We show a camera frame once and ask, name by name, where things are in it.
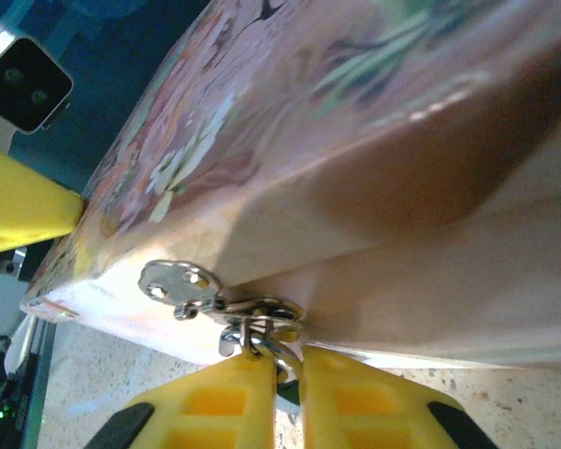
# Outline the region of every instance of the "granite surface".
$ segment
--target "granite surface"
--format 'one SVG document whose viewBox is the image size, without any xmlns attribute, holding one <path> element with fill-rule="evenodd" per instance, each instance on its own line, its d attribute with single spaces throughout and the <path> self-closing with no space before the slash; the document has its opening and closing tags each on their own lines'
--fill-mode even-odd
<svg viewBox="0 0 561 449">
<path fill-rule="evenodd" d="M 83 447 L 130 398 L 197 369 L 88 327 L 59 325 L 38 447 Z M 561 448 L 561 370 L 391 372 L 455 397 L 501 449 Z M 276 447 L 303 447 L 300 416 L 277 413 Z"/>
</svg>

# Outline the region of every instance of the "cable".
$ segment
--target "cable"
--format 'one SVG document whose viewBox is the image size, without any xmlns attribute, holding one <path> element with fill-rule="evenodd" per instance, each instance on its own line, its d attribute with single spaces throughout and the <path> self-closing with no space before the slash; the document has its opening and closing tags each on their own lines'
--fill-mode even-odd
<svg viewBox="0 0 561 449">
<path fill-rule="evenodd" d="M 10 337 L 8 335 L 0 335 L 0 341 L 3 341 L 2 348 L 0 348 L 0 388 L 4 386 L 7 381 L 7 367 L 5 360 L 7 358 L 7 351 L 10 347 Z"/>
</svg>

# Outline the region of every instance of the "yellow block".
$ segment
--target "yellow block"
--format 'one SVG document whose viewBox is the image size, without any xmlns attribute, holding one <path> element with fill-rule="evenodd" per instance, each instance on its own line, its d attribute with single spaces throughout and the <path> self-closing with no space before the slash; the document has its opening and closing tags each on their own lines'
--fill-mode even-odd
<svg viewBox="0 0 561 449">
<path fill-rule="evenodd" d="M 303 356 L 306 449 L 458 448 L 427 407 L 463 411 L 453 398 L 333 351 L 306 346 Z"/>
<path fill-rule="evenodd" d="M 237 355 L 135 397 L 155 410 L 130 447 L 272 449 L 275 397 L 272 359 Z"/>
<path fill-rule="evenodd" d="M 69 234 L 82 212 L 79 195 L 0 152 L 0 252 Z"/>
</svg>

